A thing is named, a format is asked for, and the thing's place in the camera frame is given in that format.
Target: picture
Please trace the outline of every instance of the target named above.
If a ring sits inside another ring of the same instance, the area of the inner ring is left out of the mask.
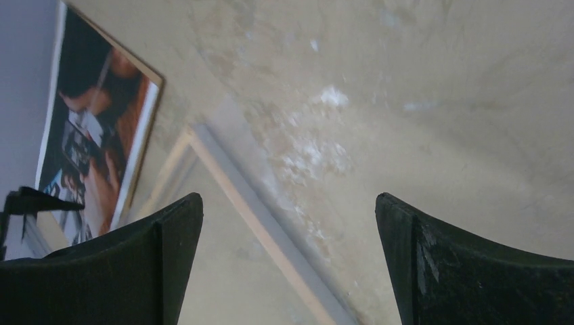
[[[77,244],[123,224],[161,80],[80,13],[59,14],[36,186],[85,205],[53,212]]]

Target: gray wall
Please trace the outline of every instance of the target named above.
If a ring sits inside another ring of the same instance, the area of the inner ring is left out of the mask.
[[[55,0],[0,1],[0,201],[34,186],[46,119]]]

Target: concrete floor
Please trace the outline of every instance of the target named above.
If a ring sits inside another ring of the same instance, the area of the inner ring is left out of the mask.
[[[166,79],[136,202],[207,122],[358,323],[399,324],[381,192],[574,259],[572,1],[71,2]],[[215,183],[188,186],[206,226],[181,323],[311,324],[265,254],[245,259],[257,243]]]

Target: white edge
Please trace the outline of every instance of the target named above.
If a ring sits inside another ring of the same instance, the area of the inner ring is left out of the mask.
[[[65,3],[58,1],[58,11],[56,14],[56,37],[54,39],[54,51],[52,57],[52,67],[50,72],[50,92],[48,95],[48,112],[46,114],[46,123],[44,124],[44,135],[40,144],[40,157],[38,158],[38,167],[36,169],[35,187],[38,190],[40,186],[40,176],[46,157],[46,148],[48,146],[48,137],[50,134],[50,125],[52,122],[53,105],[56,99],[56,87],[58,86],[58,71],[60,70],[60,55],[62,53],[62,42],[64,40],[64,31],[66,29],[66,12],[68,7]]]
[[[141,150],[144,149],[146,144],[147,130],[151,127],[152,117],[158,98],[159,87],[158,85],[150,81],[148,86],[148,92],[146,93],[146,99],[144,101],[143,108],[141,109],[141,114],[139,116],[139,121],[137,122],[137,129],[135,130],[135,136],[133,138],[133,145],[129,153],[129,158],[127,161],[124,178],[122,180],[122,186],[120,187],[120,195],[118,197],[118,204],[116,205],[116,210],[112,218],[112,224],[110,225],[110,231],[115,230],[120,223],[120,218],[123,212],[123,208],[132,185],[132,180],[136,173],[136,167],[138,166],[139,159],[143,158],[139,154]]]

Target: smartphone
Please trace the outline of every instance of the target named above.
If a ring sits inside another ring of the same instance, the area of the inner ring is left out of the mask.
[[[64,124],[62,151],[81,175],[88,174],[90,159],[97,159],[100,155],[98,146],[68,120]]]

